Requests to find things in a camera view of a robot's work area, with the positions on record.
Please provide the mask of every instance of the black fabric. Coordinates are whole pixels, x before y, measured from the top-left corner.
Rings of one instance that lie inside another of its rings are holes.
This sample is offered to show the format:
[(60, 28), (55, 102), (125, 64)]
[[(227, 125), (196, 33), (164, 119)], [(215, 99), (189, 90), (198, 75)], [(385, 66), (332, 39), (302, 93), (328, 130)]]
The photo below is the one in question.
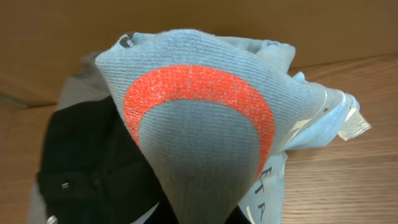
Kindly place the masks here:
[[(178, 223), (111, 97), (53, 114), (37, 180), (61, 224), (130, 224), (158, 202), (145, 224)], [(227, 223), (249, 221), (237, 207)]]

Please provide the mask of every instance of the folded clothing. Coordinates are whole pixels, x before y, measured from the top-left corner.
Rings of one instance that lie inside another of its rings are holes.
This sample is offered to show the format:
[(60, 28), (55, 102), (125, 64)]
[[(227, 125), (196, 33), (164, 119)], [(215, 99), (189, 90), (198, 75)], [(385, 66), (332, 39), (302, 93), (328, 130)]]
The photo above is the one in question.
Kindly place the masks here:
[[(41, 223), (178, 223), (110, 96), (53, 114), (37, 182), (46, 205)], [(229, 223), (249, 221), (236, 206)]]
[(97, 56), (179, 223), (223, 223), (237, 204), (252, 223), (279, 223), (284, 150), (328, 144), (359, 109), (349, 94), (288, 76), (294, 53), (171, 30), (126, 34)]

